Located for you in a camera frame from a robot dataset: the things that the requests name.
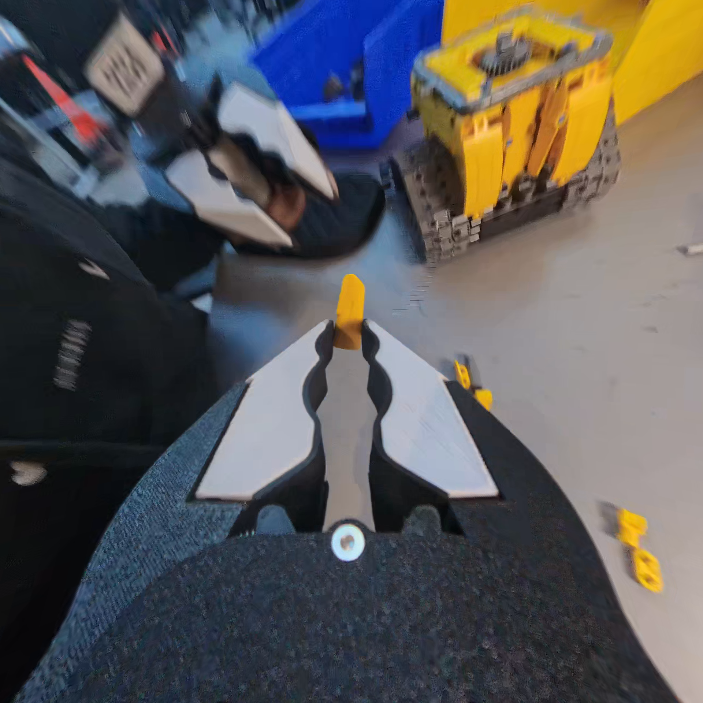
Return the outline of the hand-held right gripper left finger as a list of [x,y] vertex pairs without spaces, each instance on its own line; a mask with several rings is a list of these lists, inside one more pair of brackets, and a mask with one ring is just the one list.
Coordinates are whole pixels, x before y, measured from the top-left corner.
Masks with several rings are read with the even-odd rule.
[[313,457],[333,322],[321,321],[245,383],[196,485],[199,501],[250,503]]

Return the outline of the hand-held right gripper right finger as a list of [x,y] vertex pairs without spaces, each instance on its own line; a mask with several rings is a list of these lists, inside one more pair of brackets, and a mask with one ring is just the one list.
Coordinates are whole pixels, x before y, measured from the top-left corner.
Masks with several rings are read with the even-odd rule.
[[365,321],[365,359],[382,458],[450,500],[497,498],[448,378],[375,321]]

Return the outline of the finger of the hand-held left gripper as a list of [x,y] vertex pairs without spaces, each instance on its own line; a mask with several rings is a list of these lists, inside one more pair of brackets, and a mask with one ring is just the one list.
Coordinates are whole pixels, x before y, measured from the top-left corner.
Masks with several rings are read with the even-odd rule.
[[204,153],[189,150],[165,169],[165,179],[198,218],[222,230],[232,243],[244,240],[268,249],[291,249],[292,238],[247,196],[241,196]]
[[251,144],[254,153],[284,179],[329,201],[338,200],[335,177],[280,101],[243,83],[231,83],[220,99],[217,120],[224,134]]

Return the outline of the yellow brick piece grey axle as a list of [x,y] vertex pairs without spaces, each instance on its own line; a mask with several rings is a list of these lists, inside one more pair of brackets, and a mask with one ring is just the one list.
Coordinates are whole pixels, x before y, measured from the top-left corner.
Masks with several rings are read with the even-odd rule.
[[482,407],[491,412],[494,405],[494,396],[480,381],[472,357],[468,354],[460,354],[453,362],[453,369],[456,382],[470,392]]

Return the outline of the yellow brick beam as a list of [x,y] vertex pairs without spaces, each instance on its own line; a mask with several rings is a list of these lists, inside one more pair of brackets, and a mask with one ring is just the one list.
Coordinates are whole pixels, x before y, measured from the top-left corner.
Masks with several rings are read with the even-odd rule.
[[336,349],[358,350],[362,346],[364,322],[365,286],[354,274],[347,274],[339,291],[335,319]]

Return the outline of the yellow tracked brick vehicle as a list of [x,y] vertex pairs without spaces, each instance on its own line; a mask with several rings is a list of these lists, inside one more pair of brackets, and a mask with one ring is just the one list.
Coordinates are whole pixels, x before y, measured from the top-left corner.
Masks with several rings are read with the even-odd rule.
[[381,164],[417,259],[605,196],[620,175],[608,29],[531,3],[445,1],[410,73],[423,138]]

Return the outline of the grey desk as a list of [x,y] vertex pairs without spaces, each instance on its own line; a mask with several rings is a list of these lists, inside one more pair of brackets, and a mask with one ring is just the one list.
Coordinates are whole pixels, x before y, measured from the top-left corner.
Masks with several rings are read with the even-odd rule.
[[[346,274],[365,312],[450,373],[468,354],[497,417],[591,533],[641,643],[683,702],[702,701],[702,78],[620,131],[620,180],[585,209],[415,263],[388,206],[355,256],[320,264],[225,253],[211,333],[224,387],[335,314]],[[618,508],[663,592],[637,583]]]

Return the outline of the person's left hand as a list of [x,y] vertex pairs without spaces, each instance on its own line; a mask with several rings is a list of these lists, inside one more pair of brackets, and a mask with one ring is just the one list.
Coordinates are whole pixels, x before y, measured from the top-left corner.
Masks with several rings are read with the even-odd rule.
[[299,225],[306,208],[305,190],[295,183],[274,183],[266,212],[286,233]]

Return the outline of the blue plastic bin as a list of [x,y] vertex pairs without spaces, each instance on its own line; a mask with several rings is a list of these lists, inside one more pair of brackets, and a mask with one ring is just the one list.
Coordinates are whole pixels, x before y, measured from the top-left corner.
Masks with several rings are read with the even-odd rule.
[[439,44],[443,1],[304,1],[253,50],[324,150],[376,150],[410,108],[417,55]]

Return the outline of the small yellow brick piece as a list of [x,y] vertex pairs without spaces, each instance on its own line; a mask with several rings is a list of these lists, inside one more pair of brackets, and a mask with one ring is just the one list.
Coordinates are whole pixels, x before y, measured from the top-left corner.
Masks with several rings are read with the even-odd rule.
[[642,548],[631,549],[631,562],[635,580],[652,593],[663,592],[663,577],[659,560]]
[[619,542],[634,551],[640,548],[640,541],[647,534],[647,519],[624,508],[616,511],[617,534]]

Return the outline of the yellow plastic bin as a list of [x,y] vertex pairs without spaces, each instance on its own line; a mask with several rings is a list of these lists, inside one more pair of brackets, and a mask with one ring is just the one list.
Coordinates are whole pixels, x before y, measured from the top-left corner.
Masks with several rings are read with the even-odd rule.
[[522,13],[610,32],[618,127],[702,72],[701,1],[445,1],[440,45]]

